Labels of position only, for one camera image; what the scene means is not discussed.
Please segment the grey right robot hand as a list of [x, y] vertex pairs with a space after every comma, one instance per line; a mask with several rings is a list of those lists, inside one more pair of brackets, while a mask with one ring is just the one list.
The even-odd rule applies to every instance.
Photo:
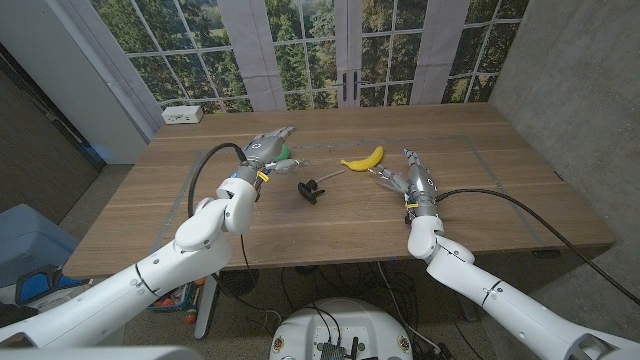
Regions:
[[420, 216], [438, 216], [435, 200], [438, 191], [430, 171], [422, 164], [416, 152], [405, 149], [404, 155], [409, 164], [407, 179], [380, 164], [368, 171], [377, 177], [376, 182], [380, 186], [404, 196], [407, 224]]

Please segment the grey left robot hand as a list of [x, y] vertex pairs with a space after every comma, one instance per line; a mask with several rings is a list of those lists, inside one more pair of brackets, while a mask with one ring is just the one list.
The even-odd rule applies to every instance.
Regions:
[[282, 145], [295, 131], [294, 126], [285, 126], [269, 133], [257, 135], [244, 148], [245, 158], [232, 174], [232, 178], [238, 178], [255, 185], [258, 173], [280, 155]]

